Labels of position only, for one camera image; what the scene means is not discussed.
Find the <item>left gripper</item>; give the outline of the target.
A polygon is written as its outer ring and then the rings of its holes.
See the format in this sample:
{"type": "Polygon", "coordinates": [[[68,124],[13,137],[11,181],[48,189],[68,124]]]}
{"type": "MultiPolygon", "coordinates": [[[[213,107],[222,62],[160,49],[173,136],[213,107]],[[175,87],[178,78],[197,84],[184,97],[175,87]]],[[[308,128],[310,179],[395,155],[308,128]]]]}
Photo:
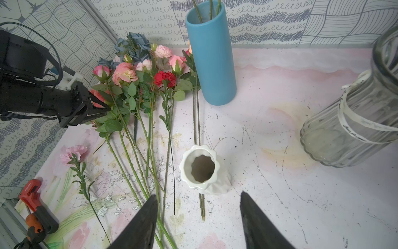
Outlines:
{"type": "Polygon", "coordinates": [[[67,105],[67,115],[59,117],[61,128],[91,122],[106,116],[110,111],[110,107],[100,101],[81,82],[73,83],[69,93],[72,96],[72,102],[67,105]]]}

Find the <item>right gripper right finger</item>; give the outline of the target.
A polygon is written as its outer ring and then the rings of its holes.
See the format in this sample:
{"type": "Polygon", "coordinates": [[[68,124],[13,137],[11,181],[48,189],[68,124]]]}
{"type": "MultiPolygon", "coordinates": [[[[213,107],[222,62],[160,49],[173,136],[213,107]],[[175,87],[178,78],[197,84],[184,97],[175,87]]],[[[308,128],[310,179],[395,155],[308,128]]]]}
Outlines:
{"type": "Polygon", "coordinates": [[[240,212],[246,248],[294,249],[294,246],[246,192],[242,192],[240,195],[240,212]]]}

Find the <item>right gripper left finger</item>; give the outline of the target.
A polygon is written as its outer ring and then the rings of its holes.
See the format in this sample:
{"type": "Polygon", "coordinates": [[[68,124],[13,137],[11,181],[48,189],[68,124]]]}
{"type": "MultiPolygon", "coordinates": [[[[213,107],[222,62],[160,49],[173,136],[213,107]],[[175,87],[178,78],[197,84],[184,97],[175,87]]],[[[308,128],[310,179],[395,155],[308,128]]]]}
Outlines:
{"type": "Polygon", "coordinates": [[[157,226],[158,203],[151,195],[109,249],[152,249],[157,226]]]}

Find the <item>pink carnation stem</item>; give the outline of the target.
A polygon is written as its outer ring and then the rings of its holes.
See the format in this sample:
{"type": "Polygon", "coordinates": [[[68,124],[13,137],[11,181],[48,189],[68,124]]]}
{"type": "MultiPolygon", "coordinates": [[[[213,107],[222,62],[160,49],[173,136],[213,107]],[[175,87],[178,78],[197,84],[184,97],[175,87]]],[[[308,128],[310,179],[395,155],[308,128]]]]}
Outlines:
{"type": "Polygon", "coordinates": [[[109,236],[94,208],[94,205],[91,202],[90,190],[95,181],[92,181],[89,184],[87,184],[87,177],[85,175],[87,164],[84,161],[84,157],[87,152],[88,149],[83,145],[65,147],[61,149],[60,160],[64,165],[68,166],[74,172],[73,177],[76,177],[77,180],[74,180],[73,182],[79,184],[79,194],[83,195],[88,201],[97,221],[99,222],[103,232],[106,235],[107,241],[109,242],[109,244],[111,244],[109,236]]]}

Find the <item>pink rose stem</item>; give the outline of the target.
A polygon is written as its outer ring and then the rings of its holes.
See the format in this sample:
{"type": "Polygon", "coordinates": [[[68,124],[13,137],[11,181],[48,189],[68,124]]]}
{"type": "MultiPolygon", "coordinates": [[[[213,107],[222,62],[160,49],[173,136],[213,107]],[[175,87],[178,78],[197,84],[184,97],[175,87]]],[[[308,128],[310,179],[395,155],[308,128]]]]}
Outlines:
{"type": "Polygon", "coordinates": [[[198,8],[198,6],[197,6],[196,0],[192,0],[192,3],[193,3],[193,6],[194,6],[194,9],[195,9],[195,11],[196,11],[196,14],[197,14],[197,16],[198,16],[199,22],[200,22],[200,23],[203,23],[203,19],[202,19],[202,16],[201,16],[201,14],[200,14],[199,8],[198,8]]]}
{"type": "Polygon", "coordinates": [[[209,20],[213,18],[213,0],[209,0],[209,20]]]}

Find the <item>pink peony flower stem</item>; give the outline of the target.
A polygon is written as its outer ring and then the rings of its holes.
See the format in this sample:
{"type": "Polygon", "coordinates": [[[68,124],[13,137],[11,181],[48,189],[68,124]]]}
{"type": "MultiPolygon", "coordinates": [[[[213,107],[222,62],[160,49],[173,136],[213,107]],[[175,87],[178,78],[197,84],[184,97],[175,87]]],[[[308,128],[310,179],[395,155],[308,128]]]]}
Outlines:
{"type": "Polygon", "coordinates": [[[220,11],[221,11],[221,0],[218,0],[216,15],[218,15],[220,13],[220,11]]]}

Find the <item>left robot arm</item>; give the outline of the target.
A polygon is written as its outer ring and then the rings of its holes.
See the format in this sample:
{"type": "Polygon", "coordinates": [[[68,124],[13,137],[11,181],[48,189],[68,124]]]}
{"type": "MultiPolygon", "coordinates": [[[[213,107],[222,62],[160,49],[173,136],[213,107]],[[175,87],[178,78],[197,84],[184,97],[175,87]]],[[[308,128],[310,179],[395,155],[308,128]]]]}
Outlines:
{"type": "Polygon", "coordinates": [[[83,77],[62,66],[58,53],[1,31],[1,120],[58,120],[60,127],[101,118],[110,107],[83,85],[83,77]]]}

